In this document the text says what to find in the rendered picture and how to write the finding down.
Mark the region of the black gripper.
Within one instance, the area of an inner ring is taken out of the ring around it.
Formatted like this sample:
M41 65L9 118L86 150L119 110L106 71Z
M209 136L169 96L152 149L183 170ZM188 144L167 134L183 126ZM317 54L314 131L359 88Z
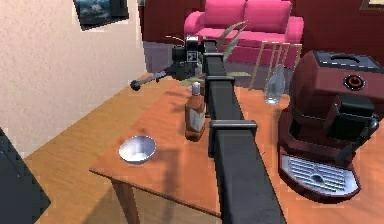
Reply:
M185 40L176 36L166 35L165 38L174 39L185 44ZM139 91L141 86L151 81L158 82L160 79L170 75L176 80L185 80L201 73L199 67L199 53L195 50L187 50L182 45L172 48L172 64L163 71L156 72L143 80L133 80L130 87L134 91Z

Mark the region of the brown liquor bottle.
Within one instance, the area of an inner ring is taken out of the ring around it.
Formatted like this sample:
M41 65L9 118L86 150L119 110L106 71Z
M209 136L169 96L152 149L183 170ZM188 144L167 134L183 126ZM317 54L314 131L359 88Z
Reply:
M206 105L201 95L201 84L193 82L191 96L185 104L185 137L198 142L205 130Z

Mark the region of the dark framed picture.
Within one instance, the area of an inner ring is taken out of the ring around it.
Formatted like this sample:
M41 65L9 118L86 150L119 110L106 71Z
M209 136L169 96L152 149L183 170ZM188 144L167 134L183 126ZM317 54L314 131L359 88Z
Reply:
M73 0L82 31L129 18L127 0Z

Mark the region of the orange wooden table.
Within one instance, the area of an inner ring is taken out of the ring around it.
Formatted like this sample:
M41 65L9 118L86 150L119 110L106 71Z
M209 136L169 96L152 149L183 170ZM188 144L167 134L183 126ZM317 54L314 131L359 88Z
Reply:
M235 89L243 114L258 123L256 143L288 224L384 224L384 121L360 148L353 161L362 186L352 199L321 204L291 190L279 177L277 167L277 114L289 103L284 95L277 106L264 102L260 90ZM164 92L115 145L99 157L90 171L119 183L128 191L121 198L133 208L133 189L169 198L196 210L219 216L213 161L207 155L208 135L190 142L184 136L184 104L190 92L176 85ZM125 139L144 134L156 142L152 159L142 165L122 160L118 149Z

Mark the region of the white bowl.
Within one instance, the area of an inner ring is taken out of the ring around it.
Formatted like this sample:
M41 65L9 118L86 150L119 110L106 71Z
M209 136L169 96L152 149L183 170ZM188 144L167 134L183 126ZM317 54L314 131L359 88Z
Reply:
M133 136L118 149L121 159L129 164L140 165L150 160L156 152L156 142L149 136Z

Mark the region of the pink sofa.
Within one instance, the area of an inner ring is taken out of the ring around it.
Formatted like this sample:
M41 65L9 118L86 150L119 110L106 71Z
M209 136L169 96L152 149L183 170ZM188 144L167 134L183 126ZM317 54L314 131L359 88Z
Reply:
M224 38L220 50L245 27L228 60L255 63L263 41L301 42L304 19L292 16L291 8L289 0L206 0L203 12L195 11L187 16L184 35L218 39L229 26L244 22Z

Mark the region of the wooden chair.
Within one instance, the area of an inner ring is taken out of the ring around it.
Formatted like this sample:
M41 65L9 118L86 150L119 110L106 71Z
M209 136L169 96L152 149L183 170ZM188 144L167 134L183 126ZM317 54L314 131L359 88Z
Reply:
M264 52L264 49L266 46L272 47L266 80L269 80L272 71L274 71L274 72L277 71L277 67L279 64L281 64L282 66L285 65L285 61L287 60L288 53L289 53L291 48L294 48L296 50L293 68L296 68L296 66L300 60L300 55L302 52L302 45L301 44L293 44L293 43L287 43L287 42L262 41L260 48L259 48L259 53L258 53L258 56L256 59L255 66L254 66L253 72L251 74L251 80L249 83L248 90L252 90L254 87L256 75L257 75L257 72L258 72L258 69L260 66L260 62L262 59L262 55L263 55L263 52Z

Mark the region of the clear drinking glass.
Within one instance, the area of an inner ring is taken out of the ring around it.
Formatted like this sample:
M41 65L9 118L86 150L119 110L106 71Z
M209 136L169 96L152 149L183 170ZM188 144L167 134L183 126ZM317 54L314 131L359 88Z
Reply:
M277 105L285 91L284 66L278 64L273 75L269 78L264 91L264 99L267 104Z

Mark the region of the dark red coffee machine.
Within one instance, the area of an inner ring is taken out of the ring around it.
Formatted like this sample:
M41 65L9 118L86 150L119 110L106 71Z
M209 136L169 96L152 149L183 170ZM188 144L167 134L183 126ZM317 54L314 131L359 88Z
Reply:
M384 67L372 57L310 51L278 120L278 172L298 194L338 203L361 189L352 161L384 119Z

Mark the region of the black cabinet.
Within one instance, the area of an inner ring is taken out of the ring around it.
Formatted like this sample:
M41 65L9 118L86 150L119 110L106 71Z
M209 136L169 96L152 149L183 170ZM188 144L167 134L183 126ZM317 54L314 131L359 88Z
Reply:
M51 201L0 128L0 224L35 224Z

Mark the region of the gold framed picture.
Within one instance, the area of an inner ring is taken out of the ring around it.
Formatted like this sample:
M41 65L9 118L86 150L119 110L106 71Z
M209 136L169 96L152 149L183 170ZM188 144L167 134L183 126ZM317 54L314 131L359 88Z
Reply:
M384 10L384 0L362 0L361 10Z

